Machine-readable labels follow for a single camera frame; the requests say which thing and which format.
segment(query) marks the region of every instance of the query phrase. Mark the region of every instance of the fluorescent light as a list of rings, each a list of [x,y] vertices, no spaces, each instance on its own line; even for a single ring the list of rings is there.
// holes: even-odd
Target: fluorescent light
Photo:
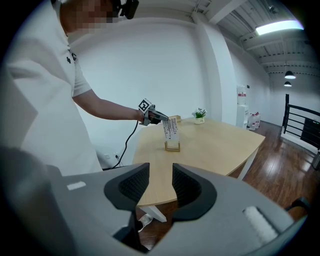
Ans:
[[[286,86],[286,87],[291,87],[292,85],[291,85],[290,82],[286,81],[286,82],[284,83],[284,86]]]
[[[296,76],[291,71],[287,71],[284,75],[284,78],[286,79],[296,79]]]
[[[297,20],[284,20],[275,23],[259,26],[255,29],[261,36],[266,33],[280,30],[304,30],[304,27]]]

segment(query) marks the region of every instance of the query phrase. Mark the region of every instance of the white table leg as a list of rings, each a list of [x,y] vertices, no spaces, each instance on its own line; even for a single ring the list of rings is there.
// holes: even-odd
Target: white table leg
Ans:
[[[242,180],[245,175],[247,174],[250,166],[252,165],[252,162],[254,161],[256,154],[258,152],[259,147],[249,156],[249,158],[246,160],[246,163],[241,171],[241,173],[239,174],[238,180]]]
[[[161,211],[157,207],[153,206],[145,206],[140,207],[142,211],[144,211],[147,214],[150,214],[152,217],[154,217],[156,220],[160,222],[167,222],[166,216],[164,216]]]

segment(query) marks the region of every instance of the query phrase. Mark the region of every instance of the shirt sleeve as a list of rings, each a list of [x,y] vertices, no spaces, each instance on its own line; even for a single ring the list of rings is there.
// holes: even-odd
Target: shirt sleeve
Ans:
[[[79,65],[78,59],[76,59],[75,61],[74,71],[75,71],[75,80],[74,80],[74,90],[73,90],[72,97],[78,96],[80,94],[83,94],[91,90],[90,85],[88,84],[87,80],[82,74],[82,70]]]

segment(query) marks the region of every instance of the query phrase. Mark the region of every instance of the dark brown floor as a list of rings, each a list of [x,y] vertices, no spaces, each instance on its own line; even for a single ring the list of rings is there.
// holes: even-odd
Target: dark brown floor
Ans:
[[[314,155],[303,147],[281,138],[281,127],[276,125],[261,122],[260,128],[254,132],[265,136],[265,140],[243,180],[283,208],[299,197],[306,197],[312,203],[320,184],[320,171],[315,171],[311,166]],[[230,176],[237,178],[242,167]],[[166,216],[167,222],[161,223],[154,219],[139,233],[141,244],[149,250],[169,231],[177,202],[157,207]],[[290,210],[289,213],[294,220],[306,214],[299,207]],[[136,214],[139,219],[145,213],[137,209]]]

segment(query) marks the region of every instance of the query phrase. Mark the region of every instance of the tabletop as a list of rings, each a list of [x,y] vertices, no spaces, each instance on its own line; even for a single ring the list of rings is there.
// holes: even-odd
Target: tabletop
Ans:
[[[139,207],[177,200],[172,187],[173,163],[229,175],[265,139],[252,131],[208,118],[198,125],[193,118],[184,119],[178,122],[178,132],[180,152],[174,152],[165,151],[166,138],[161,123],[141,129],[133,163],[150,163],[150,177]]]

